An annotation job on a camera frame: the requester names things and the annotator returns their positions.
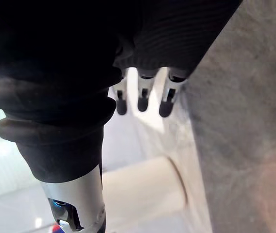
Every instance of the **robotic hand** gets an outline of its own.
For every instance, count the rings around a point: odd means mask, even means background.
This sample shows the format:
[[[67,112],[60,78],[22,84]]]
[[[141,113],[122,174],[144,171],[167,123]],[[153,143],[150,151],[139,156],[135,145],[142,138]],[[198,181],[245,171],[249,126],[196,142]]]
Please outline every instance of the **robotic hand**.
[[[138,70],[138,109],[145,112],[149,104],[149,96],[153,89],[155,76],[159,69],[141,69]],[[117,111],[120,115],[127,112],[127,71],[123,70],[123,79],[120,83],[113,86],[117,101]],[[173,111],[173,105],[177,100],[182,86],[187,82],[191,75],[191,70],[169,68],[168,76],[165,81],[162,101],[159,108],[161,117],[168,117]]]

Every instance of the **robotic fingertip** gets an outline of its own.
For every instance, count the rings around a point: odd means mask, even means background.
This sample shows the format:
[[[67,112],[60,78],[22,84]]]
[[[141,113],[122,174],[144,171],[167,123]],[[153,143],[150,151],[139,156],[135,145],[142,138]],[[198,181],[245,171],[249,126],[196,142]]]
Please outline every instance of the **robotic fingertip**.
[[[161,105],[159,107],[159,114],[161,117],[166,118],[169,117],[169,115],[173,111],[173,103],[172,102],[161,102]]]
[[[140,98],[138,99],[138,110],[141,112],[145,112],[148,108],[149,99],[148,98]]]
[[[126,100],[118,100],[117,101],[117,111],[118,114],[125,115],[127,113],[127,102]]]

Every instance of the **white cylinder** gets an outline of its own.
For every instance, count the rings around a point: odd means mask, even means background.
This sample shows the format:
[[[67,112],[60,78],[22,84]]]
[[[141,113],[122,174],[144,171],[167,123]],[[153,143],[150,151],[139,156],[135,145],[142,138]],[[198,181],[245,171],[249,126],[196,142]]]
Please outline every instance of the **white cylinder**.
[[[171,161],[159,157],[103,175],[107,232],[185,208],[186,193]]]

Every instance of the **metal robotic arm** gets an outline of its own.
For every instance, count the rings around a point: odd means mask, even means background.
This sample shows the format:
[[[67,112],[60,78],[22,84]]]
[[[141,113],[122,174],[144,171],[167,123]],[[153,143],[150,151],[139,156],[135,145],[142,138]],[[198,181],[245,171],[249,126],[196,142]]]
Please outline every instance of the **metal robotic arm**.
[[[104,233],[105,206],[99,166],[65,183],[41,183],[52,214],[65,233]]]

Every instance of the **gray stone surface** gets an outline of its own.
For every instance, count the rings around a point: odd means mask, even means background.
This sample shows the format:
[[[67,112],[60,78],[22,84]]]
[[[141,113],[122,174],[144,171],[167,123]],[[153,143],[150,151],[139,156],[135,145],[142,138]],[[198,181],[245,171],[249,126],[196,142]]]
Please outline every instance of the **gray stone surface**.
[[[187,85],[215,233],[276,233],[276,0],[246,0]]]

